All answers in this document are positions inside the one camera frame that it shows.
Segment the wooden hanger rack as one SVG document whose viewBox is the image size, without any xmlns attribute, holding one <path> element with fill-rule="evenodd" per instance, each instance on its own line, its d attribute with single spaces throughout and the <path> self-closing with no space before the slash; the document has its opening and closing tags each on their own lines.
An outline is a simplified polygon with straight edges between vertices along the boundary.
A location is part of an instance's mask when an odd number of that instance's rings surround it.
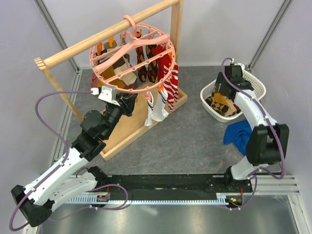
<svg viewBox="0 0 312 234">
<path fill-rule="evenodd" d="M 100 144 L 97 155 L 105 160 L 135 141 L 163 121 L 170 112 L 186 101 L 185 96 L 173 95 L 176 87 L 176 45 L 181 28 L 183 2 L 163 0 L 47 59 L 35 59 L 38 68 L 54 88 L 62 87 L 51 73 L 51 68 L 89 51 L 92 72 L 91 91 L 104 103 L 102 111 L 88 111 L 82 115 L 73 102 L 62 94 L 63 100 L 78 120 L 85 124 L 86 133 L 95 134 L 96 124 L 103 128 L 104 117 L 117 108 L 121 110 L 118 95 L 134 96 L 129 105 L 130 114 L 122 115 L 109 135 L 97 134 Z"/>
</svg>

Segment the mustard yellow sock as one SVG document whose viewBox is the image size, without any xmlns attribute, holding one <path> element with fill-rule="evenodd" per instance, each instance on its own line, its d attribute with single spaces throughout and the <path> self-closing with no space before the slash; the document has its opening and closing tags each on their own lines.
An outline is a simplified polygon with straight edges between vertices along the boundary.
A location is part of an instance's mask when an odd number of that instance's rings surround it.
<svg viewBox="0 0 312 234">
<path fill-rule="evenodd" d="M 101 73 L 101 76 L 104 78 L 104 80 L 107 80 L 107 79 L 115 76 L 113 66 L 110 66 L 107 70 L 103 71 Z M 115 85 L 119 88 L 125 88 L 125 86 L 126 86 L 125 83 L 120 79 L 115 79 L 115 80 L 111 81 L 110 84 Z"/>
</svg>

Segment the pink round clip hanger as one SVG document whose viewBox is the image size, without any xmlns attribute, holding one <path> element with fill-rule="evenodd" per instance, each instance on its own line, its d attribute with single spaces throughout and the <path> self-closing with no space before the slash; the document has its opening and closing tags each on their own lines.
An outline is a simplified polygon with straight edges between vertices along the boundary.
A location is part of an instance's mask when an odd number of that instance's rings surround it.
<svg viewBox="0 0 312 234">
<path fill-rule="evenodd" d="M 135 23 L 131 16 L 125 15 L 126 20 L 130 27 L 124 32 L 120 33 L 119 39 L 109 37 L 106 41 L 98 43 L 90 49 L 90 65 L 93 73 L 98 78 L 98 87 L 103 85 L 114 86 L 119 93 L 142 93 L 154 88 L 159 88 L 168 79 L 171 74 L 174 64 L 176 63 L 176 52 L 174 46 L 170 40 L 170 36 L 161 30 L 144 23 Z M 166 50 L 160 54 L 156 54 L 154 57 L 148 59 L 146 55 L 146 45 L 161 45 Z M 164 54 L 169 54 L 171 63 L 166 76 L 160 81 L 152 83 L 149 81 L 148 64 L 162 57 Z M 124 57 L 129 69 L 107 79 L 101 76 L 101 73 L 107 70 L 110 66 L 121 57 Z M 111 85 L 110 82 L 115 79 L 120 79 L 122 75 L 129 72 L 134 72 L 137 76 L 136 82 L 131 86 L 125 86 L 125 88 L 119 88 L 115 85 Z"/>
</svg>

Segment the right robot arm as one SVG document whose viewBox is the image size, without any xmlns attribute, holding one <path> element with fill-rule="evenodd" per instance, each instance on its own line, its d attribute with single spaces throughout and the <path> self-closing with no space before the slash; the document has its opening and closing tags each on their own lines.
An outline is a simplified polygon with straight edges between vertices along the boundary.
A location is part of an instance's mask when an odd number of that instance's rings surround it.
<svg viewBox="0 0 312 234">
<path fill-rule="evenodd" d="M 229 167 L 224 175 L 224 188 L 234 192 L 241 186 L 241 180 L 250 179 L 260 171 L 275 179 L 284 177 L 290 130 L 268 114 L 252 84 L 244 79 L 241 65 L 234 63 L 232 58 L 228 60 L 229 65 L 221 64 L 222 70 L 216 81 L 221 85 L 221 94 L 240 108 L 252 130 L 245 156 Z"/>
</svg>

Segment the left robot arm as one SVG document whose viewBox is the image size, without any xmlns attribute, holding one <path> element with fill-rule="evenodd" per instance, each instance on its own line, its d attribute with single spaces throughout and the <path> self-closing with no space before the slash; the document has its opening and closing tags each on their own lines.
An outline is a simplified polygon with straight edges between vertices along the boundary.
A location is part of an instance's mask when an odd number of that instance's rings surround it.
<svg viewBox="0 0 312 234">
<path fill-rule="evenodd" d="M 80 124 L 81 133 L 71 145 L 65 143 L 65 154 L 31 183 L 16 185 L 11 190 L 16 207 L 9 221 L 13 226 L 17 212 L 31 227 L 44 223 L 60 205 L 83 192 L 101 192 L 111 185 L 107 175 L 98 167 L 90 167 L 83 175 L 69 182 L 65 180 L 76 170 L 91 162 L 105 147 L 105 140 L 111 136 L 122 116 L 130 117 L 134 111 L 137 94 L 100 94 L 106 103 L 106 110 L 87 112 Z"/>
</svg>

